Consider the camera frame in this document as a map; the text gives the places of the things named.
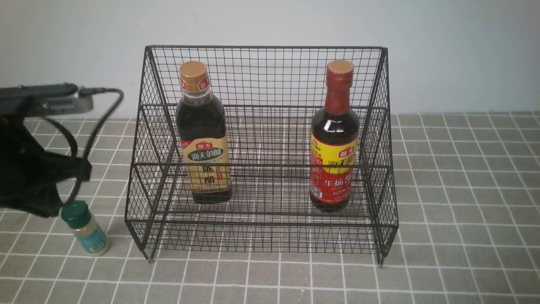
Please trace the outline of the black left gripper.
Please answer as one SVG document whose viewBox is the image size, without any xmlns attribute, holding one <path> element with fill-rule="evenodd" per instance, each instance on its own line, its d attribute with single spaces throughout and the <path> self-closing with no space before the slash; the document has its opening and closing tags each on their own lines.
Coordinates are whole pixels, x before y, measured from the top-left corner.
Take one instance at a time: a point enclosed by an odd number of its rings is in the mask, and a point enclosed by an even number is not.
<svg viewBox="0 0 540 304">
<path fill-rule="evenodd" d="M 67 179 L 89 181 L 92 165 L 79 157 L 73 134 L 57 121 L 46 119 L 64 135 L 70 155 L 46 151 L 18 116 L 2 116 L 0 127 L 1 207 L 48 218 L 58 216 L 64 203 L 57 184 Z"/>
</svg>

